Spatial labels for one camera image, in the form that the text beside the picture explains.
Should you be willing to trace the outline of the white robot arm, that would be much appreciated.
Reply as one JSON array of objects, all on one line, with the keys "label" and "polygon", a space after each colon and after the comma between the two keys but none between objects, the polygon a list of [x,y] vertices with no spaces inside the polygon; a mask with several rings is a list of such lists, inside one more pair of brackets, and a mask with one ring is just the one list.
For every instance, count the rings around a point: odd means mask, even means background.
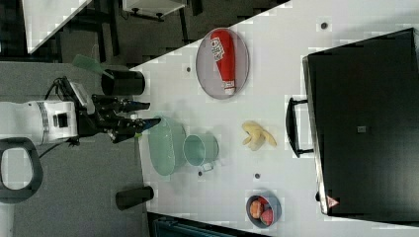
[{"label": "white robot arm", "polygon": [[[114,143],[140,134],[160,123],[158,118],[125,118],[124,113],[147,110],[148,103],[94,95],[87,100],[41,100],[1,104],[1,237],[13,237],[15,205],[34,196],[42,185],[43,169],[38,148],[81,137],[106,133]],[[6,180],[8,159],[29,160],[28,172],[18,182]]]}]

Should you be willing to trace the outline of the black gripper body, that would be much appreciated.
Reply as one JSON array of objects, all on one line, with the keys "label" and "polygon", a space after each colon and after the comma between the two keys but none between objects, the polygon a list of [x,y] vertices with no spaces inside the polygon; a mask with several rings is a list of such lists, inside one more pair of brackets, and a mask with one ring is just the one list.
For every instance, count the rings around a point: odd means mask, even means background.
[{"label": "black gripper body", "polygon": [[113,143],[119,143],[135,136],[131,119],[119,116],[119,113],[128,112],[128,99],[93,95],[92,101],[95,109],[93,114],[88,115],[86,111],[80,110],[77,115],[79,137],[106,133],[111,137]]}]

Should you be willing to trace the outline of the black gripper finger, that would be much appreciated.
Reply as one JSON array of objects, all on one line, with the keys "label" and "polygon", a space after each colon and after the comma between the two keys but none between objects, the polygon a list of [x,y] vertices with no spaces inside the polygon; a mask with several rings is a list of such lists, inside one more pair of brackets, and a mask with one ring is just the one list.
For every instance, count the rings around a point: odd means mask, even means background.
[{"label": "black gripper finger", "polygon": [[142,118],[138,118],[136,120],[137,126],[138,126],[138,132],[143,133],[145,130],[148,130],[152,127],[154,127],[155,125],[159,124],[161,122],[160,118],[146,118],[146,119],[142,119]]},{"label": "black gripper finger", "polygon": [[150,107],[149,103],[142,103],[142,102],[126,102],[124,103],[124,112],[135,112],[135,111],[141,111],[141,110],[148,110]]}]

